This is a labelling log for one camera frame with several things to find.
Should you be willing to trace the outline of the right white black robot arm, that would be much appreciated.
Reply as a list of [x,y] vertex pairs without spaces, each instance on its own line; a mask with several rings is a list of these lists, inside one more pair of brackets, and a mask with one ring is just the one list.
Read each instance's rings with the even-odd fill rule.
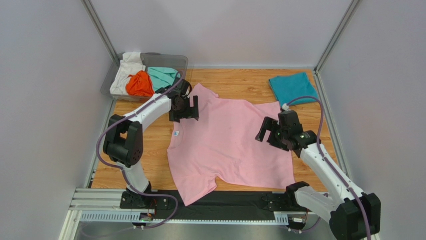
[[382,204],[374,193],[358,187],[332,160],[320,138],[305,131],[293,110],[283,110],[278,119],[265,117],[256,140],[278,149],[294,152],[307,164],[326,187],[328,195],[315,191],[306,182],[286,188],[293,203],[315,213],[328,222],[337,240],[362,240],[381,231]]

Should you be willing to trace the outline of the pink t shirt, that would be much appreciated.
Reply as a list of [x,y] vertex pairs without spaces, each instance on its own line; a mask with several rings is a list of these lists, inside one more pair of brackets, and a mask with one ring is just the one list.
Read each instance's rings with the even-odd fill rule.
[[282,190],[295,183],[292,154],[256,140],[264,119],[277,119],[278,102],[223,99],[201,84],[191,95],[198,97],[199,119],[175,123],[167,149],[171,175],[185,206],[213,192],[216,179]]

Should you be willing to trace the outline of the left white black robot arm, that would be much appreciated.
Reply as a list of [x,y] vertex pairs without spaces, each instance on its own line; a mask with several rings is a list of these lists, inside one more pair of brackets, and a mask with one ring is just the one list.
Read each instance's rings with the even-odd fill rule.
[[115,163],[126,182],[122,209],[148,209],[157,196],[140,163],[144,153],[144,132],[159,117],[168,114],[171,122],[199,120],[198,96],[190,97],[191,85],[162,88],[137,110],[113,115],[105,134],[103,152]]

